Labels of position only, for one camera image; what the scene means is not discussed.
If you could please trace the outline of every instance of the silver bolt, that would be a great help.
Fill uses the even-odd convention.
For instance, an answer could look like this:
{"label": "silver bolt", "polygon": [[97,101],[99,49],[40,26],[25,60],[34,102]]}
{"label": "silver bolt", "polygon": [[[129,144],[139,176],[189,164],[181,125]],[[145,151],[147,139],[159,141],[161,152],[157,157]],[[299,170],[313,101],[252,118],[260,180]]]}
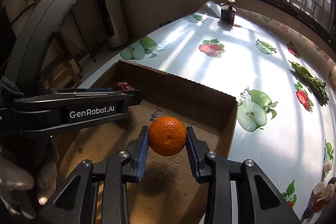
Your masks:
{"label": "silver bolt", "polygon": [[253,160],[245,160],[245,164],[249,167],[252,167],[255,165],[255,162]]}
{"label": "silver bolt", "polygon": [[121,158],[126,158],[126,157],[128,157],[128,155],[129,155],[129,152],[127,152],[127,151],[121,151],[121,152],[119,152],[119,156]]}
{"label": "silver bolt", "polygon": [[209,151],[208,153],[207,153],[207,156],[209,157],[209,158],[216,158],[217,157],[217,153],[216,152],[214,152],[214,151]]}
{"label": "silver bolt", "polygon": [[91,164],[90,160],[82,160],[82,166],[83,167],[88,167]]}

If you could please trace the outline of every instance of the hand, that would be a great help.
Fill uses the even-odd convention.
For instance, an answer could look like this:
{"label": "hand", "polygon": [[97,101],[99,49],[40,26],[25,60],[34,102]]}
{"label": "hand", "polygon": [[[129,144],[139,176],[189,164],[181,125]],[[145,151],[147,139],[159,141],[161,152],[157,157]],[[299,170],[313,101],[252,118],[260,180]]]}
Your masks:
{"label": "hand", "polygon": [[58,160],[58,149],[52,138],[46,149],[46,161],[35,178],[26,170],[0,156],[0,198],[12,215],[36,217],[30,203],[22,198],[20,192],[14,190],[29,190],[36,185],[36,198],[43,206],[56,190]]}

